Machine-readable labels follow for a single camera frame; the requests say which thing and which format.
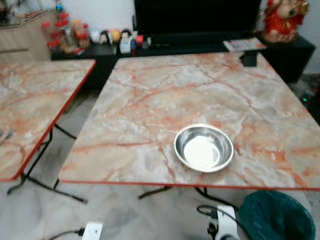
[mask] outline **tv stand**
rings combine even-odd
[[[262,33],[258,32],[256,36],[264,42]],[[315,46],[298,36],[296,41],[288,45],[273,45],[264,42],[266,49],[259,52],[268,60],[270,65],[281,76],[285,83],[295,83],[303,73]],[[180,54],[202,54],[202,53],[221,53],[228,52],[223,45],[223,41],[202,42],[202,43],[185,43],[170,46],[140,49],[137,51],[137,57],[180,55]],[[51,59],[54,60],[71,60],[71,59],[96,59],[96,67],[87,78],[84,88],[101,89],[114,65],[120,58],[130,58],[131,54],[121,54],[115,46],[110,45],[92,45],[80,55],[58,53],[53,54]]]

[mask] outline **television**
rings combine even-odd
[[[142,35],[245,32],[256,26],[261,0],[135,0]]]

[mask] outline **metal bowl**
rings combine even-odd
[[[187,167],[203,173],[225,168],[234,157],[230,138],[207,124],[193,124],[182,129],[173,142],[175,154]]]

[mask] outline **trash bin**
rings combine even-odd
[[[254,240],[315,240],[315,224],[308,210],[278,191],[248,195],[238,219]]]

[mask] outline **wooden cabinet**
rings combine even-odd
[[[0,27],[0,64],[50,60],[41,23],[57,19],[56,12],[48,10],[19,25]]]

